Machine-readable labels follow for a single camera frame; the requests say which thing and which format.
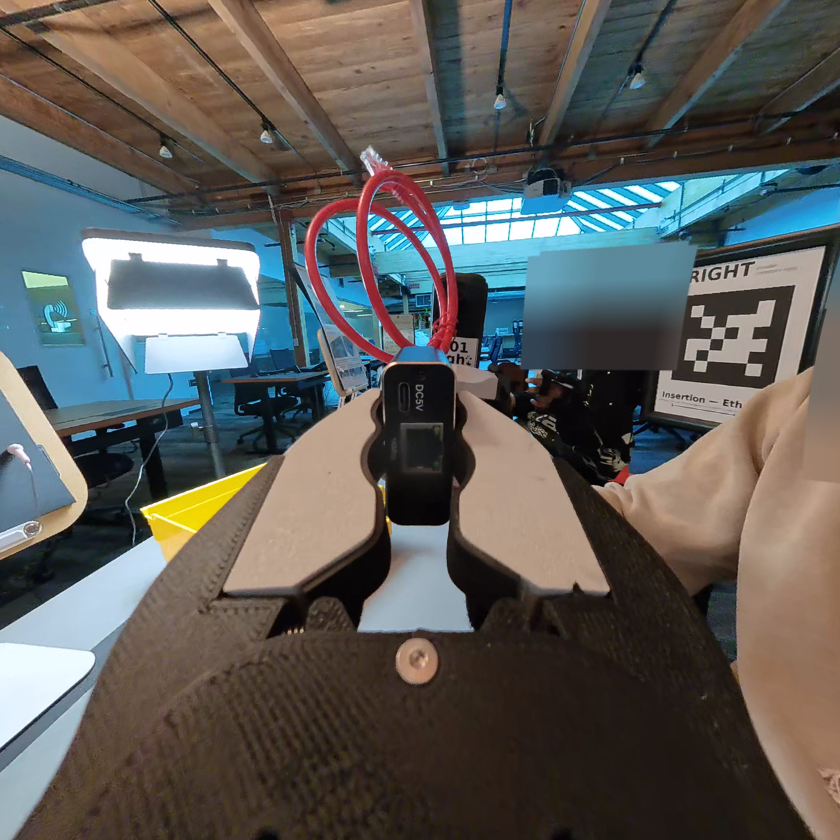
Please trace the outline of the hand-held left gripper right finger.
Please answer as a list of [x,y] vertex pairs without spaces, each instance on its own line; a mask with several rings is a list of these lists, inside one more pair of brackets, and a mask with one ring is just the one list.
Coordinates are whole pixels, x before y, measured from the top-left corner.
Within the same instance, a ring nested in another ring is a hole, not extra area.
[[472,470],[450,531],[530,595],[606,595],[610,586],[550,453],[468,392],[461,433]]

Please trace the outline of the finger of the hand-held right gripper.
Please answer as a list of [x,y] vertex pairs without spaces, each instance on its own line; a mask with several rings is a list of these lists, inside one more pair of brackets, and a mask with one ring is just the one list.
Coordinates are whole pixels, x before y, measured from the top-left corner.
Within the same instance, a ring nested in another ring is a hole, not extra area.
[[454,366],[456,393],[478,398],[497,398],[499,381],[495,373],[474,366]]

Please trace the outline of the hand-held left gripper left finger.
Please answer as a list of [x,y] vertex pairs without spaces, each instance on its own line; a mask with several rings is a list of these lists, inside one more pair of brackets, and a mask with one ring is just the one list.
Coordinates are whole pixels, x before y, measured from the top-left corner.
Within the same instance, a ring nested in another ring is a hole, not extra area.
[[224,583],[229,596],[301,598],[385,527],[368,466],[382,392],[357,396],[289,447]]

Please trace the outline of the black ethernet port adapter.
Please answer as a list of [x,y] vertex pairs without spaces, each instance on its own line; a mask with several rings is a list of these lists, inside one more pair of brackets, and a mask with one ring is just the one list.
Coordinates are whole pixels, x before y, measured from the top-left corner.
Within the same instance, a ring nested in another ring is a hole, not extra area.
[[387,515],[406,527],[445,524],[454,485],[454,369],[443,351],[412,345],[385,367],[381,383]]

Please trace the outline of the yellow plastic bin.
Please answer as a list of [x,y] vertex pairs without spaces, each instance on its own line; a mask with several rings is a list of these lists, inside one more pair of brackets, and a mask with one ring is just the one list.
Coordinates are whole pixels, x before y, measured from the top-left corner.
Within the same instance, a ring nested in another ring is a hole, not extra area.
[[266,464],[239,471],[142,507],[153,539],[169,563]]

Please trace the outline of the person's right forearm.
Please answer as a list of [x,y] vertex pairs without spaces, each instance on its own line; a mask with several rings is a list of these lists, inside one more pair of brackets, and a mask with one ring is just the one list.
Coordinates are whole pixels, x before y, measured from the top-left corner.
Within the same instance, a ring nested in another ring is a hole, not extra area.
[[815,838],[839,837],[839,489],[805,476],[813,368],[642,475],[595,491],[695,595],[737,579],[738,681]]

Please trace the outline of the metal light stand pole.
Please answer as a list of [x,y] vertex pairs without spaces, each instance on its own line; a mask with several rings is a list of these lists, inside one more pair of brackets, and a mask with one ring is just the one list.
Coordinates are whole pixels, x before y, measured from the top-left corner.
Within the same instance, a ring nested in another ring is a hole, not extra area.
[[226,477],[224,456],[219,445],[218,428],[214,414],[213,398],[209,384],[208,371],[195,371],[196,390],[203,415],[203,435],[213,461],[213,471],[217,480]]

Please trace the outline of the ceiling projector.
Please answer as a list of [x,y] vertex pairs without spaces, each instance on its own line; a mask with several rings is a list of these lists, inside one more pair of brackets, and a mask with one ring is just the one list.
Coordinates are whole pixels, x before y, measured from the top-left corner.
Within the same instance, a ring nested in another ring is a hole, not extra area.
[[558,213],[572,195],[572,183],[562,169],[549,166],[533,167],[523,179],[521,215]]

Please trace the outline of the display poster board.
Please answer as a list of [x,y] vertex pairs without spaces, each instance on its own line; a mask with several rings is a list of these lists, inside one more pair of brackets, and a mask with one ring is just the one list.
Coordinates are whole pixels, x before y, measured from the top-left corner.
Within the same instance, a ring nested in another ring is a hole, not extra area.
[[346,401],[370,387],[360,350],[340,330],[331,325],[322,326],[318,344],[340,400]]

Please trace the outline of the wooden office desk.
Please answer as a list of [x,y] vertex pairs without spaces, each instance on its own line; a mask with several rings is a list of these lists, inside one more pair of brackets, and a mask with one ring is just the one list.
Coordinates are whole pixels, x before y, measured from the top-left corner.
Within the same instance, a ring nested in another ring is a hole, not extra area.
[[221,383],[234,388],[234,414],[259,424],[237,437],[237,446],[252,438],[252,452],[279,455],[326,413],[325,370],[229,376]]
[[116,445],[138,444],[142,457],[150,456],[144,474],[152,500],[159,501],[169,491],[161,455],[156,451],[156,438],[166,428],[182,426],[182,411],[198,404],[195,397],[174,401],[119,400],[53,408],[45,414],[75,458],[103,453]]

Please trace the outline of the black and white marker sign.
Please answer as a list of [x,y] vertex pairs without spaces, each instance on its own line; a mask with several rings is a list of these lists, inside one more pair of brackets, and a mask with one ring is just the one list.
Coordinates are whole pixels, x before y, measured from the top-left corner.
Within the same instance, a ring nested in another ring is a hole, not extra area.
[[811,364],[836,239],[794,237],[699,260],[677,361],[657,373],[646,418],[713,428],[738,415],[763,388]]

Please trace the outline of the studio light panel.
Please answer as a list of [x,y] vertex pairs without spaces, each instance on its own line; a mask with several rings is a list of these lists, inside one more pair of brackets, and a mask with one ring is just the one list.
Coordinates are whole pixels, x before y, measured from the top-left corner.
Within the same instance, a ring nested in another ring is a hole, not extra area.
[[88,228],[98,315],[135,373],[243,369],[259,327],[254,246]]

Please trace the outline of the green wall sign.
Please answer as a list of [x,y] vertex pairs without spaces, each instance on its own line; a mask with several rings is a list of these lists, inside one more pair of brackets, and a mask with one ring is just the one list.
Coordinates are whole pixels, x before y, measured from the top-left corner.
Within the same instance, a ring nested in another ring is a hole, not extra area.
[[86,346],[68,277],[23,269],[22,278],[40,344],[47,348]]

